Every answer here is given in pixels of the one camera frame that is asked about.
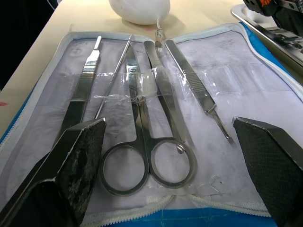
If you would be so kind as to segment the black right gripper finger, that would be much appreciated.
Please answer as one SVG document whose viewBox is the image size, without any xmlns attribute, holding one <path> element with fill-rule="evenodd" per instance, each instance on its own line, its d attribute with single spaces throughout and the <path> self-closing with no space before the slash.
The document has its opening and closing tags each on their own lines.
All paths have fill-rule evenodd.
<svg viewBox="0 0 303 227">
<path fill-rule="evenodd" d="M 97 177 L 105 118 L 68 128 L 0 212 L 2 227 L 78 227 Z"/>
<path fill-rule="evenodd" d="M 282 128 L 243 117 L 232 125 L 250 178 L 279 227 L 303 225 L 303 149 Z"/>
<path fill-rule="evenodd" d="M 278 7 L 274 14 L 274 21 L 279 28 L 292 32 L 298 36 L 303 35 L 303 14 L 300 12 Z"/>
</svg>

